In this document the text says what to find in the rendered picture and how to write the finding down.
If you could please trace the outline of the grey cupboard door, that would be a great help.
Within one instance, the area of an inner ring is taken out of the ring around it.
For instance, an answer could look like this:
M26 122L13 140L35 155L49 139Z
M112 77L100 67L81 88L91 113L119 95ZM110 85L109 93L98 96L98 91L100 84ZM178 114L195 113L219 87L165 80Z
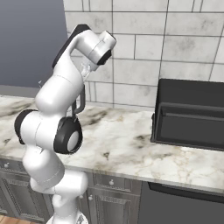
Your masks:
M0 171L0 186L17 218L46 224L52 216L50 198L33 191L27 175Z
M91 224L137 224L140 197L124 192L88 188Z

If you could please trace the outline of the dark grey dishwasher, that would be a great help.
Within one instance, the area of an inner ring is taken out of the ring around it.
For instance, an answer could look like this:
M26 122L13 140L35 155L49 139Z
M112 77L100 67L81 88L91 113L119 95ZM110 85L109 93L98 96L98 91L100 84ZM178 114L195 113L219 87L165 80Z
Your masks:
M154 192L143 182L138 224L224 224L224 205Z

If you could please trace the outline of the grey drawer front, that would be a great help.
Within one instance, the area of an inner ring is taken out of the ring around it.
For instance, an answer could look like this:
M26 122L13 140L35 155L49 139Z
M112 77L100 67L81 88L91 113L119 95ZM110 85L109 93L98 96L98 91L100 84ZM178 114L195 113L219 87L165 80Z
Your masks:
M114 180L114 185L109 184L109 181L111 179ZM142 189L142 182L129 178L114 177L104 174L94 174L93 186L139 195Z
M4 164L6 163L9 163L9 168L4 168ZM7 172L18 172L26 174L26 170L23 167L22 162L11 159L0 158L0 169Z

